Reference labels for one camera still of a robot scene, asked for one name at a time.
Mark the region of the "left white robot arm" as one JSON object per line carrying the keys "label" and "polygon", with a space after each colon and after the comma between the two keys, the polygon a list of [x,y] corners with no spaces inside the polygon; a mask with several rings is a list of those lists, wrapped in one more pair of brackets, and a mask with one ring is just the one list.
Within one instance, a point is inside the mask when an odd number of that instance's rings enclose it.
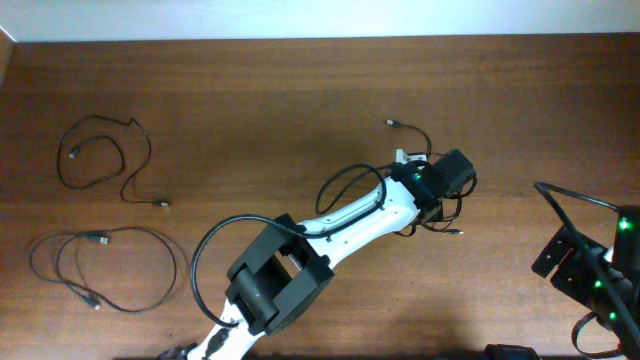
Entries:
{"label": "left white robot arm", "polygon": [[[342,260],[404,228],[431,229],[445,219],[443,201],[461,202],[477,183],[472,163],[459,150],[435,162],[400,152],[387,166],[363,168],[376,176],[378,185],[338,211],[320,210],[316,218],[302,222],[288,214],[275,219],[235,215],[206,233],[192,257],[190,286],[198,307],[215,325],[203,342],[178,351],[176,358],[243,358],[261,337],[295,322],[328,286]],[[228,269],[224,308],[215,315],[198,289],[198,263],[213,236],[240,221],[265,227]]]}

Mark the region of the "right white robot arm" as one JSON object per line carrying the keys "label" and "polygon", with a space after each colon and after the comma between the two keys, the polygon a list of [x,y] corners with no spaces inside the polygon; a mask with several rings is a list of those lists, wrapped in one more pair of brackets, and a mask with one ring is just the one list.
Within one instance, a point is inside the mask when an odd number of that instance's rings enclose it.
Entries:
{"label": "right white robot arm", "polygon": [[[635,324],[639,323],[639,208],[623,206],[617,210],[618,224],[611,249],[583,236],[587,249],[611,281]],[[595,319],[603,328],[623,338],[622,318],[607,299],[604,285],[581,259],[566,226],[561,226],[544,247],[531,269],[537,275],[551,278],[560,292],[589,310],[571,333],[572,344],[578,344],[579,333]]]}

